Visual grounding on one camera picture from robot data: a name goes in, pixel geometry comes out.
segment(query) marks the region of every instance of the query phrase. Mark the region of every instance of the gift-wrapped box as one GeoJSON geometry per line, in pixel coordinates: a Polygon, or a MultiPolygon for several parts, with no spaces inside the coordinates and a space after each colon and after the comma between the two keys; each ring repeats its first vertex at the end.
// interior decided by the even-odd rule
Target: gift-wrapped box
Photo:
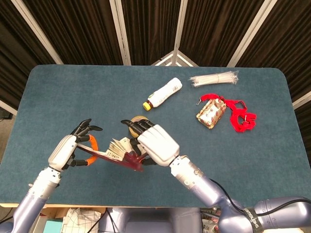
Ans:
{"type": "Polygon", "coordinates": [[[224,114],[225,109],[226,104],[221,99],[211,99],[196,115],[196,118],[206,127],[212,129],[224,114]]]}

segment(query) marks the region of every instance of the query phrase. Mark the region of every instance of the red lanyard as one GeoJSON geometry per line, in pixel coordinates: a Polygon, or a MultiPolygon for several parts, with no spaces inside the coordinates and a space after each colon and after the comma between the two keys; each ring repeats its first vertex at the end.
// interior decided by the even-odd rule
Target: red lanyard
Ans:
{"type": "Polygon", "coordinates": [[[237,132],[244,132],[245,130],[252,130],[256,125],[256,114],[248,113],[247,107],[242,100],[225,100],[222,96],[217,94],[206,94],[201,96],[200,101],[204,102],[210,99],[220,99],[232,110],[230,122],[237,132]],[[243,108],[237,108],[236,103],[241,103],[243,108]],[[239,123],[238,118],[241,117],[244,121],[242,124],[239,123]]]}

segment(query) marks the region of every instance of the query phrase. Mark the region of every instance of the cable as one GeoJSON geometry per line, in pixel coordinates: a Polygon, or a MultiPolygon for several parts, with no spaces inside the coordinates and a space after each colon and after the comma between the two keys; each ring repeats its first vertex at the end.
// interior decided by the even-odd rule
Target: cable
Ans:
{"type": "Polygon", "coordinates": [[[94,225],[88,230],[87,233],[90,233],[90,232],[92,231],[92,229],[96,226],[96,224],[104,217],[104,215],[106,214],[107,211],[108,211],[108,210],[107,210],[107,208],[106,208],[106,210],[105,210],[105,212],[103,213],[103,215],[94,223],[94,225]]]}
{"type": "Polygon", "coordinates": [[[112,224],[112,228],[113,228],[113,232],[114,233],[116,233],[116,229],[115,229],[115,222],[113,221],[113,219],[112,219],[112,217],[111,217],[111,215],[110,215],[110,212],[107,210],[107,213],[108,213],[108,215],[109,215],[109,217],[110,217],[110,220],[111,220],[111,224],[112,224]]]}
{"type": "Polygon", "coordinates": [[[13,208],[10,209],[10,211],[7,213],[7,215],[4,216],[4,217],[0,220],[0,222],[1,222],[2,220],[4,220],[6,217],[8,217],[12,210],[13,210],[13,208]]]}
{"type": "Polygon", "coordinates": [[[10,219],[12,219],[12,218],[13,218],[13,216],[8,217],[8,218],[6,218],[5,220],[2,220],[2,221],[0,221],[0,224],[4,223],[4,222],[6,222],[6,221],[8,221],[8,220],[10,220],[10,219]]]}
{"type": "MultiPolygon", "coordinates": [[[[243,211],[242,209],[240,209],[238,206],[236,206],[236,205],[233,203],[232,199],[230,198],[229,194],[225,191],[225,189],[224,189],[218,182],[216,182],[216,181],[214,181],[214,180],[212,180],[212,179],[210,179],[210,180],[213,181],[215,184],[217,184],[217,185],[223,190],[223,192],[225,193],[225,195],[226,195],[227,198],[229,199],[229,201],[230,201],[230,203],[232,204],[232,206],[233,206],[238,212],[240,212],[241,214],[245,215],[244,211],[243,211]]],[[[270,211],[268,211],[268,212],[265,212],[265,213],[262,213],[262,214],[257,214],[257,216],[262,217],[262,216],[266,216],[266,215],[272,214],[272,213],[274,213],[274,212],[276,212],[276,211],[278,211],[278,210],[280,210],[280,209],[282,209],[282,208],[284,208],[284,207],[286,207],[286,206],[288,206],[288,205],[290,205],[290,204],[296,203],[296,202],[305,202],[305,203],[308,203],[308,204],[311,205],[311,200],[295,199],[295,200],[288,201],[288,202],[286,202],[286,203],[284,203],[284,204],[282,204],[282,205],[280,205],[280,206],[278,206],[278,207],[276,207],[276,208],[274,208],[273,210],[270,210],[270,211]]]]}

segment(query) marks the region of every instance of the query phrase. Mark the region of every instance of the white bottle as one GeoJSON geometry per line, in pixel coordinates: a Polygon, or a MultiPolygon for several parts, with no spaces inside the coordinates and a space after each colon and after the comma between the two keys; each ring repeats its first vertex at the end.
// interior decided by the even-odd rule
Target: white bottle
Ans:
{"type": "Polygon", "coordinates": [[[148,97],[148,100],[142,104],[142,106],[147,111],[152,108],[156,108],[161,103],[163,103],[169,96],[179,91],[182,86],[183,85],[178,78],[173,78],[164,87],[152,93],[148,97]]]}

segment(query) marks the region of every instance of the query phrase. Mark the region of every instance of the blue felt tabletop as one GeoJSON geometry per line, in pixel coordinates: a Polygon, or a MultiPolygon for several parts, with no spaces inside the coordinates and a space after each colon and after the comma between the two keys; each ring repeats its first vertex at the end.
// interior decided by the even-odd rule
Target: blue felt tabletop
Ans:
{"type": "MultiPolygon", "coordinates": [[[[103,127],[92,134],[106,151],[112,138],[130,135],[120,121],[137,115],[160,124],[179,143],[181,154],[244,205],[283,196],[311,198],[310,167],[286,79],[278,69],[45,65],[32,70],[18,109],[0,166],[0,203],[22,200],[58,142],[82,120],[92,118],[103,127]],[[191,76],[229,70],[239,70],[236,85],[194,88],[189,81],[191,76]],[[146,112],[142,103],[174,77],[182,89],[146,112]],[[245,101],[248,111],[257,114],[256,127],[235,132],[227,109],[217,125],[207,129],[195,117],[204,106],[195,104],[206,93],[245,101]]],[[[168,167],[136,172],[104,160],[70,167],[49,203],[203,206],[168,167]]]]}

